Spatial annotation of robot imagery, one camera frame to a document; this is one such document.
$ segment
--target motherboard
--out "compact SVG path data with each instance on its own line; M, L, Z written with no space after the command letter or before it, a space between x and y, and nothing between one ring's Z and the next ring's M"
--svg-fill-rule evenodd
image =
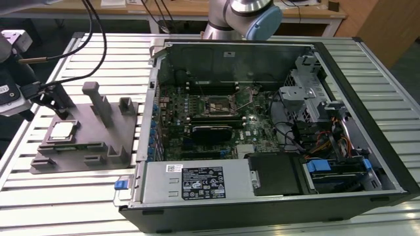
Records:
M164 160L242 158L242 152L281 149L269 120L269 95L258 85L237 85L230 94L200 86L161 87Z

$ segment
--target blue latch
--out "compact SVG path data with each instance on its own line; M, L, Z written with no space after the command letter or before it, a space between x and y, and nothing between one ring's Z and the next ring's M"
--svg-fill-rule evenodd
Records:
M153 152L154 152L154 148L149 147L149 148L146 149L146 154L148 154L148 155L153 155Z
M328 160L312 160L306 163L308 171L330 171Z
M125 190L128 189L128 180L118 180L113 185L114 190Z
M368 159L362 159L362 164L365 165L366 170L369 171L372 169L372 164L370 164L369 160Z

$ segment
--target floor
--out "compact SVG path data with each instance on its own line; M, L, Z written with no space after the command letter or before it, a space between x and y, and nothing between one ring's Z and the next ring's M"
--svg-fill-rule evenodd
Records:
M64 27L58 27L50 19L36 19L30 22L22 19L0 19L1 29L25 29L34 34L36 29L40 39L36 40L33 47L25 54L26 58L58 55L70 40L74 32L88 31L88 22L85 20L65 20ZM113 21L104 20L106 32L125 33L149 33L146 21ZM178 33L198 33L205 28L205 22L176 22ZM420 43L413 43L405 52L390 72L410 93L417 102L420 102ZM33 66L38 79L46 81L53 70L54 62L36 64ZM0 117L0 157L8 147L8 141L13 138L22 119L17 117Z

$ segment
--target slotted aluminum table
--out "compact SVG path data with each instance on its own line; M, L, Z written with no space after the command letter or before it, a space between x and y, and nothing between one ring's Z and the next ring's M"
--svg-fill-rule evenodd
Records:
M97 81L100 93L106 95L110 102L129 96L142 103L150 69L150 42L168 35L106 35L108 56L100 70L93 77L65 83L64 88L74 103L86 103L89 100L81 92L82 83ZM197 39L198 35L176 35L172 38ZM74 49L84 40L85 37L73 38L65 51ZM350 38L320 37L273 37L270 40L321 41L325 44L400 158L420 181L420 107L364 43ZM49 81L88 73L100 60L101 47L101 35L94 34L86 47L74 56L58 61ZM329 85L337 97L336 89ZM132 174L133 169L44 175L29 173L30 161L53 116L53 112L44 107L33 106L32 110L36 118L30 123L24 121L0 161L0 235L144 235L113 205L113 183L120 176ZM138 112L137 137L142 106ZM420 235L418 200L377 208L340 222L180 232L176 235Z

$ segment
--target power supply label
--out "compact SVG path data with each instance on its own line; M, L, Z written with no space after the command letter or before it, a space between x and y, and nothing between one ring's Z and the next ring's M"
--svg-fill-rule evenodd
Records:
M182 199L225 198L222 167L182 168Z

